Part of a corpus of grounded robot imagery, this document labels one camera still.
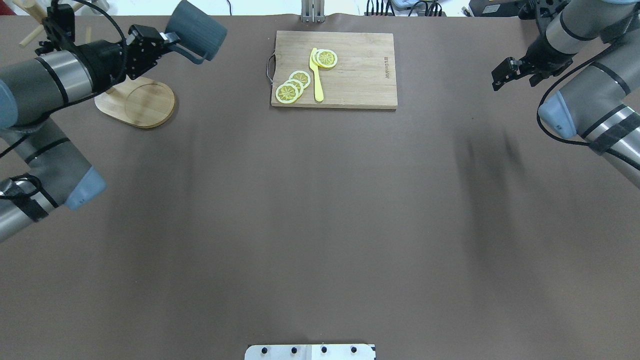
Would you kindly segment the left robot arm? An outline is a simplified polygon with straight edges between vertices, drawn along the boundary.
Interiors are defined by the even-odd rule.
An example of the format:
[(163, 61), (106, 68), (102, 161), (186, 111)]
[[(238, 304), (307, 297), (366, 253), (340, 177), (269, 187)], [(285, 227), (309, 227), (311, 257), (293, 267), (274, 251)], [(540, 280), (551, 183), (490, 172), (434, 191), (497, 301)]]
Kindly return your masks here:
[(120, 41), (76, 45), (52, 21), (38, 55), (1, 68), (1, 138), (28, 170), (1, 180), (1, 240), (59, 207), (76, 210), (106, 189), (96, 168), (51, 118), (153, 68), (178, 37), (133, 25)]

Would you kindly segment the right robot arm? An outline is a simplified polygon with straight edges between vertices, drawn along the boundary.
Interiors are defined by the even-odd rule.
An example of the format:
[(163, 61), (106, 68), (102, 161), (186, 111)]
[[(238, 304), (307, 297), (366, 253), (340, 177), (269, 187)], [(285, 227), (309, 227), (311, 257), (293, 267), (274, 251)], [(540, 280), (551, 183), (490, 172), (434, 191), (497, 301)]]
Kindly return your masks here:
[(493, 89), (529, 77), (531, 86), (551, 76), (536, 113), (551, 138), (583, 146), (639, 185), (639, 112), (624, 98), (639, 89), (639, 2), (564, 0), (545, 10), (531, 3), (539, 35), (523, 57), (492, 70)]

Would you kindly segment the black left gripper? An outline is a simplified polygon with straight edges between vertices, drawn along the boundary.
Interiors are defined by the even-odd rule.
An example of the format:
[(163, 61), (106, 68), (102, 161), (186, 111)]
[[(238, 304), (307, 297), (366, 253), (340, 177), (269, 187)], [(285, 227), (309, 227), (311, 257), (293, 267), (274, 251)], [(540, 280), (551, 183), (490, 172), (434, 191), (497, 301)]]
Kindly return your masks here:
[(93, 91), (121, 84), (128, 77), (137, 79), (158, 64), (163, 47), (179, 44), (176, 32), (159, 32), (144, 25), (131, 25), (121, 42), (99, 39), (82, 46), (82, 57)]

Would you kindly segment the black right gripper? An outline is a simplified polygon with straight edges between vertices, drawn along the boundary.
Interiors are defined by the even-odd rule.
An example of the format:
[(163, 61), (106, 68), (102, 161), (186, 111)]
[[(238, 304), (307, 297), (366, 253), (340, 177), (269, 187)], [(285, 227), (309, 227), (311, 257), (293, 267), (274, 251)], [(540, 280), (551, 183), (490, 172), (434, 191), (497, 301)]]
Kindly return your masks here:
[(545, 34), (540, 34), (528, 46), (520, 60), (506, 57), (491, 71), (492, 87), (495, 92), (508, 82), (518, 80), (524, 75), (531, 75), (531, 87), (537, 86), (550, 76), (558, 76), (573, 63), (574, 53), (566, 53), (555, 49)]

